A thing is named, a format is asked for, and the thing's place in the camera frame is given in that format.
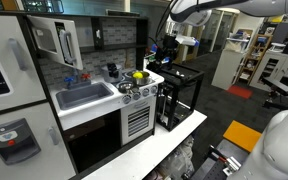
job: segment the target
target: refrigerator door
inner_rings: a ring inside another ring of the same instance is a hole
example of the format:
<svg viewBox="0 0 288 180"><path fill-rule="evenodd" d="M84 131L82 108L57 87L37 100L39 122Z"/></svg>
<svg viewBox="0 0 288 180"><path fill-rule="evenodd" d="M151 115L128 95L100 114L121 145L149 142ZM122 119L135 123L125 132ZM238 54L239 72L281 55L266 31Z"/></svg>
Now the refrigerator door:
<svg viewBox="0 0 288 180"><path fill-rule="evenodd" d="M21 142L21 136L23 136L21 133L23 134L24 130L23 128L14 127L23 126L17 125L12 128L9 127L12 126L10 122L19 123L23 121L23 119L26 120L31 130L31 133L30 130L28 130L27 132L29 133L26 133L26 135L31 136L32 134L31 137L34 136L32 139L36 140L36 146L32 145L32 147L40 148L40 151L37 150L35 155L10 165L6 165L0 157L0 179L63 180L73 177L75 175L73 165L48 103L0 115L0 125L9 124L5 126L4 129L0 127L0 131L8 135L0 136L0 143L5 143L6 140L3 137L9 138L9 141L13 140L12 146L16 146L17 143Z"/></svg>
<svg viewBox="0 0 288 180"><path fill-rule="evenodd" d="M45 99L15 16L0 16L0 110Z"/></svg>
<svg viewBox="0 0 288 180"><path fill-rule="evenodd" d="M28 16L40 53L55 62L83 70L75 23L72 20Z"/></svg>

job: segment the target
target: floor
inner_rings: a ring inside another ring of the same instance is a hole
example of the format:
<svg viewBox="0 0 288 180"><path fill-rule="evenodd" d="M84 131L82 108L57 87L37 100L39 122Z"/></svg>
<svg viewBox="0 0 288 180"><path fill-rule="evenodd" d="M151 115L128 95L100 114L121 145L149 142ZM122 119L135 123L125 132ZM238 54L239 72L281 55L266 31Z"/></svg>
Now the floor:
<svg viewBox="0 0 288 180"><path fill-rule="evenodd" d="M205 72L195 109L205 114L208 118L200 126L196 134L192 158L195 169L198 169L204 162L203 157L207 152L208 146L212 144L216 147L221 142L223 139L222 135L232 120L262 132L270 119L279 112L277 109L262 107L262 103L268 97L268 93L265 91L246 86L245 84L238 84L253 91L253 95L249 99L244 99L212 86L212 79L220 55L221 51L217 51L199 56L197 59L183 64ZM180 101L189 104L192 93L192 89L185 90L179 96Z"/></svg>

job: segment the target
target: tile backsplash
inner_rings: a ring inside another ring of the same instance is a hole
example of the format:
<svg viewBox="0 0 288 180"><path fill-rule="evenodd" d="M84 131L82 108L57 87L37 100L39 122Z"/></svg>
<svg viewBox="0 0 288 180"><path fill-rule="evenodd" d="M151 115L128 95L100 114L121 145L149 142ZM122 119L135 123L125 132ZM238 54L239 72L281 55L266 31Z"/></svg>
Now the tile backsplash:
<svg viewBox="0 0 288 180"><path fill-rule="evenodd" d="M135 68L136 62L136 49L121 49L114 51L103 51L94 53L81 54L83 61L82 73L90 73L91 76L98 76L101 74L101 66L106 65L108 62L120 64L125 68L125 61L128 58L129 68ZM39 60L46 84L50 86L65 86L64 78L73 75L73 68L56 63L48 59Z"/></svg>
<svg viewBox="0 0 288 180"><path fill-rule="evenodd" d="M135 19L103 19L104 44L136 43Z"/></svg>

